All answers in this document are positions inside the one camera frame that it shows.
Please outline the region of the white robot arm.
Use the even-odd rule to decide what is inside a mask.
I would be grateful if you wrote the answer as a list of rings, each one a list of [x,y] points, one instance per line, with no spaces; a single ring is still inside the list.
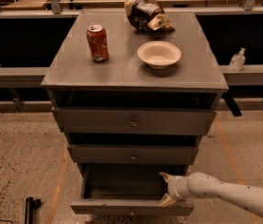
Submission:
[[[159,205],[167,207],[186,198],[218,198],[263,218],[263,188],[223,182],[211,175],[195,172],[188,176],[159,173],[168,191]]]

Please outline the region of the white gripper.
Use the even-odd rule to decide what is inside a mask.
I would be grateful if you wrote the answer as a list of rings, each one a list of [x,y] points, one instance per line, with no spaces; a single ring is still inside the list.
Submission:
[[[176,201],[181,201],[185,199],[183,188],[187,186],[186,180],[183,176],[180,175],[170,175],[165,172],[160,172],[159,175],[163,180],[168,183],[168,193],[165,193],[159,205],[161,207],[168,207],[172,204],[175,204]]]

